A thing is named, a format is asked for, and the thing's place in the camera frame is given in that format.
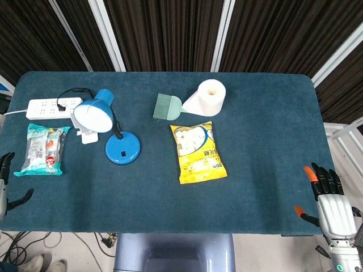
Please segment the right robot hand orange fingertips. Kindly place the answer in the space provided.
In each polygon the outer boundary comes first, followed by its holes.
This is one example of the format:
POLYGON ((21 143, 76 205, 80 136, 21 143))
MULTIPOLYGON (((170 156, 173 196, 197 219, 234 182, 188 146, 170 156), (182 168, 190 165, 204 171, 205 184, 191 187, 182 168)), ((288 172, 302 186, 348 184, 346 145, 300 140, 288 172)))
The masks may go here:
POLYGON ((298 217, 319 227, 329 241, 354 239, 357 234, 354 212, 337 173, 316 163, 303 169, 313 191, 318 217, 308 215, 303 208, 295 206, 298 217))

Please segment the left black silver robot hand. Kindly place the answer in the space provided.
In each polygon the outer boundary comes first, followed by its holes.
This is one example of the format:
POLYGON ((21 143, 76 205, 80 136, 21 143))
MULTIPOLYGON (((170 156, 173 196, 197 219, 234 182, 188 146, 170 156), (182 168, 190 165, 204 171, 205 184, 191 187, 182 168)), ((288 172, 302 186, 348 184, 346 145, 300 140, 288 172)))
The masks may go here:
POLYGON ((8 211, 28 202, 34 192, 34 188, 31 188, 22 198, 9 202, 7 186, 9 183, 10 165, 14 156, 15 152, 8 152, 1 156, 1 220, 7 215, 8 211))

